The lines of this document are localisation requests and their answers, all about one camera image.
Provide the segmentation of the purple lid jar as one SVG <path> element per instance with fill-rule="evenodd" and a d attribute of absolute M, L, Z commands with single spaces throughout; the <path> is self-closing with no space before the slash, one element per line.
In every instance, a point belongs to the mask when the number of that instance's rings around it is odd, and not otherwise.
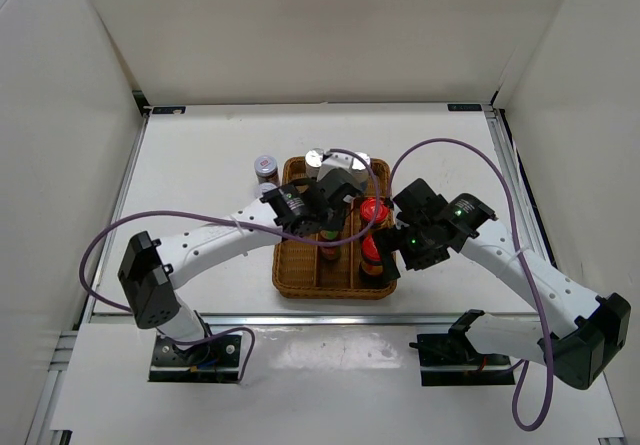
<path fill-rule="evenodd" d="M 277 160 L 271 155 L 261 155 L 254 160 L 254 172 L 259 184 L 280 185 Z"/>
<path fill-rule="evenodd" d="M 255 191 L 256 197 L 260 198 L 260 197 L 264 196 L 265 194 L 276 190 L 277 188 L 278 188 L 277 185 L 275 185 L 273 183 L 270 183 L 270 182 L 259 183 L 257 188 L 256 188 L 256 191 Z"/>

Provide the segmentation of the silver lid spice jar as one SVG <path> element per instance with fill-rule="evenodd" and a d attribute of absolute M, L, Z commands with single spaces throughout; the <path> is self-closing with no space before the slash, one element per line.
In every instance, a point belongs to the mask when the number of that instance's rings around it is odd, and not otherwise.
<path fill-rule="evenodd" d="M 354 158 L 351 165 L 351 174 L 358 182 L 362 192 L 368 187 L 370 173 L 367 167 L 371 166 L 371 158 L 364 152 L 357 152 L 357 158 Z"/>
<path fill-rule="evenodd" d="M 317 180 L 324 161 L 325 150 L 312 148 L 304 156 L 305 174 L 309 179 Z"/>

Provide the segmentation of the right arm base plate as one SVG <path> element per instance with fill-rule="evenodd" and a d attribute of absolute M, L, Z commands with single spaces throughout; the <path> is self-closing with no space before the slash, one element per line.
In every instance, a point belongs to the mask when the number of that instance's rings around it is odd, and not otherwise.
<path fill-rule="evenodd" d="M 506 355 L 468 355 L 447 334 L 418 334 L 409 343 L 418 353 L 422 387 L 510 386 L 514 368 Z"/>

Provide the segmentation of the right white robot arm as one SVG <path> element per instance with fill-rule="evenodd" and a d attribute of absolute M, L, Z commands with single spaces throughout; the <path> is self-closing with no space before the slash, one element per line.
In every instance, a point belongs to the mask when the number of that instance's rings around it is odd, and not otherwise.
<path fill-rule="evenodd" d="M 511 355 L 546 366 L 563 383 L 586 390 L 623 348 L 631 313 L 617 293 L 603 297 L 573 281 L 510 236 L 495 212 L 463 193 L 442 196 L 403 192 L 394 199 L 399 225 L 373 235 L 383 275 L 423 270 L 456 252 L 480 265 L 525 300 L 535 321 L 504 319 L 481 310 L 461 315 L 448 331 L 449 352 L 470 365 L 482 355 Z"/>

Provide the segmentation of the red lid chili jar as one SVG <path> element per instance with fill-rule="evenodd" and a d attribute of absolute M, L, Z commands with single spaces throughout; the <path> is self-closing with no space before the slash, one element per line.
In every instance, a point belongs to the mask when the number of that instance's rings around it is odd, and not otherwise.
<path fill-rule="evenodd" d="M 374 232 L 389 228 L 392 225 L 392 212 L 381 200 L 374 197 L 366 198 L 359 206 L 360 230 L 364 230 L 372 222 L 369 230 L 364 233 L 359 240 L 364 241 Z"/>
<path fill-rule="evenodd" d="M 384 269 L 371 235 L 368 235 L 361 243 L 359 277 L 362 283 L 367 284 L 371 288 L 382 288 L 385 286 Z"/>

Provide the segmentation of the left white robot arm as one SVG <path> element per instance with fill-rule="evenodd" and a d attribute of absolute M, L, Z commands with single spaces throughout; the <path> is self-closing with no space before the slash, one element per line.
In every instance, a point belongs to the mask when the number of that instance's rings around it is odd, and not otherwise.
<path fill-rule="evenodd" d="M 177 293 L 195 277 L 248 252 L 285 240 L 309 242 L 321 231 L 344 226 L 358 196 L 347 184 L 287 184 L 274 188 L 225 218 L 173 236 L 146 231 L 129 239 L 117 277 L 136 326 L 167 339 L 188 365 L 206 360 L 215 339 L 200 315 Z"/>

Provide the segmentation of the sauce bottle yellow cap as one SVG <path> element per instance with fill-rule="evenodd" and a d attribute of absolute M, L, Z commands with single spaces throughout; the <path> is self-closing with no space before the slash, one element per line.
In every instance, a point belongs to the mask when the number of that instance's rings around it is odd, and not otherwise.
<path fill-rule="evenodd" d="M 319 233 L 318 238 L 323 243 L 334 243 L 341 239 L 341 232 L 323 230 Z M 341 257 L 341 247 L 340 246 L 329 246 L 329 247 L 322 246 L 319 248 L 319 253 L 324 260 L 334 262 L 339 260 Z"/>

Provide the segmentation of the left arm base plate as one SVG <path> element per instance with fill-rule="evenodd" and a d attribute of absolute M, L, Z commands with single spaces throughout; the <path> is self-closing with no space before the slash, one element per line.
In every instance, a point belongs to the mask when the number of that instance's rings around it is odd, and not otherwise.
<path fill-rule="evenodd" d="M 182 350 L 168 338 L 155 339 L 148 381 L 155 383 L 238 383 L 242 331 L 232 329 L 205 344 Z"/>

